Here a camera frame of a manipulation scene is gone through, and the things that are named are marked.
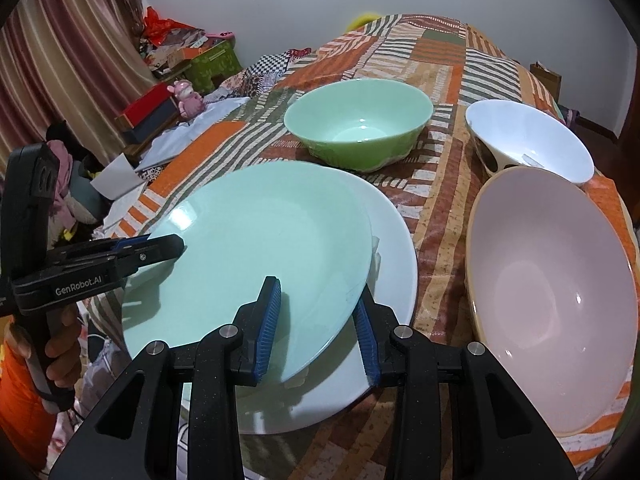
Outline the left hand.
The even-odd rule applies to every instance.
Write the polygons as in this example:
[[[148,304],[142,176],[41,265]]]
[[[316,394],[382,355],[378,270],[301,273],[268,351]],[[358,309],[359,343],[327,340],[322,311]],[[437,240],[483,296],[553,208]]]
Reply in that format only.
[[[62,311],[61,323],[61,328],[46,345],[46,355],[52,359],[46,375],[58,387],[70,388],[78,381],[81,373],[78,340],[81,324],[76,304],[71,304]],[[24,332],[13,321],[4,328],[4,342],[21,364],[25,364],[30,358],[32,347]]]

